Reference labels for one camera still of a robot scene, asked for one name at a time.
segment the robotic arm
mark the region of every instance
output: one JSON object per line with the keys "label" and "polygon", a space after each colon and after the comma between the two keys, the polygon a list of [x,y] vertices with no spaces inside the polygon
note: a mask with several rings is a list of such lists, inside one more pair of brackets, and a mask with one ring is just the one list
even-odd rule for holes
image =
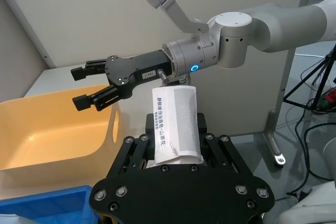
{"label": "robotic arm", "polygon": [[189,37],[163,44],[162,50],[132,58],[108,57],[88,61],[86,67],[71,71],[75,80],[87,75],[106,73],[110,86],[92,95],[73,99],[78,110],[94,104],[97,110],[129,98],[139,84],[167,76],[179,77],[218,65],[237,68],[244,64],[247,46],[276,52],[317,41],[336,40],[336,0],[319,4],[282,8],[266,4],[240,12],[219,14],[209,22],[191,21],[175,0],[147,0],[161,7],[178,28]]}

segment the label sticker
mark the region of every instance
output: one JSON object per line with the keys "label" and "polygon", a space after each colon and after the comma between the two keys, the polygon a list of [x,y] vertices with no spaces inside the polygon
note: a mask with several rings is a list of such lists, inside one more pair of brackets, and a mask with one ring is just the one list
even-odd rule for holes
{"label": "label sticker", "polygon": [[153,77],[153,76],[156,76],[155,70],[142,74],[143,79],[147,79],[147,78]]}

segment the white partition panel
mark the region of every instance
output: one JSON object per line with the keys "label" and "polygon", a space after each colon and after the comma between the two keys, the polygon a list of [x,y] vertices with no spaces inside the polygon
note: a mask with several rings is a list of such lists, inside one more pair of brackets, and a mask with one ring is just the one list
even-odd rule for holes
{"label": "white partition panel", "polygon": [[[177,0],[190,18],[203,21],[231,10],[300,0]],[[56,67],[110,55],[133,56],[160,49],[184,35],[145,0],[15,0]],[[194,73],[198,111],[215,134],[262,131],[274,109],[288,52],[248,49],[238,69],[212,67]]]}

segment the metal foot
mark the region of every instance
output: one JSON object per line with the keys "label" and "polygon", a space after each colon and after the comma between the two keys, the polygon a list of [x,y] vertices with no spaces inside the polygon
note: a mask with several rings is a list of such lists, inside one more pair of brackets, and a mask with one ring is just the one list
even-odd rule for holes
{"label": "metal foot", "polygon": [[275,110],[271,110],[269,111],[268,113],[268,117],[267,117],[267,122],[266,122],[266,127],[265,127],[265,130],[263,132],[264,134],[264,137],[266,139],[266,142],[274,156],[274,160],[275,160],[275,164],[277,166],[280,166],[280,167],[283,167],[284,164],[286,163],[286,159],[285,157],[283,156],[279,146],[278,146],[278,143],[277,143],[277,140],[274,136],[274,129],[275,129],[275,126],[276,126],[276,111]]}

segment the gray wall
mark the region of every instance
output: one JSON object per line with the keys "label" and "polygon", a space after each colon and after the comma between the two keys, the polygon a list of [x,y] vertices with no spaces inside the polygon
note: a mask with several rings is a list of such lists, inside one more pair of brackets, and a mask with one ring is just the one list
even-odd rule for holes
{"label": "gray wall", "polygon": [[44,69],[44,60],[0,0],[0,102],[24,96]]}

